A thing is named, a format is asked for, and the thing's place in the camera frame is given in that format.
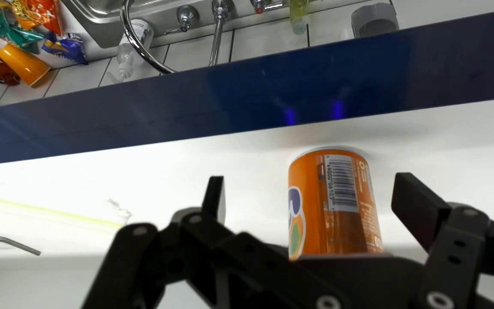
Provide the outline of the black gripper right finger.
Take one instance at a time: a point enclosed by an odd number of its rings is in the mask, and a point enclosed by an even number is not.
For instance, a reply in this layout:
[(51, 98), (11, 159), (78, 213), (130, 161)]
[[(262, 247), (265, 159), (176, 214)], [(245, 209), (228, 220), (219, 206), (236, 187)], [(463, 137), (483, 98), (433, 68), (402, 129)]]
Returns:
[(494, 276), (494, 220), (445, 202), (408, 171), (394, 175), (390, 209), (427, 252), (418, 309), (494, 309), (476, 293), (478, 276)]

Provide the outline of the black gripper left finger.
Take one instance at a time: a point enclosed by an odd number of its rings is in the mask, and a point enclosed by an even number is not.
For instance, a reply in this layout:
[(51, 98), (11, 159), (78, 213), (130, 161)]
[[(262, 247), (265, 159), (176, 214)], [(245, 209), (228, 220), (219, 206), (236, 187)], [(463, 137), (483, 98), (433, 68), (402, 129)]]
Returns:
[(155, 309), (178, 281), (210, 309), (339, 309), (337, 292), (282, 247), (217, 221), (222, 190), (212, 177), (202, 204), (176, 211), (166, 228), (119, 228), (80, 309)]

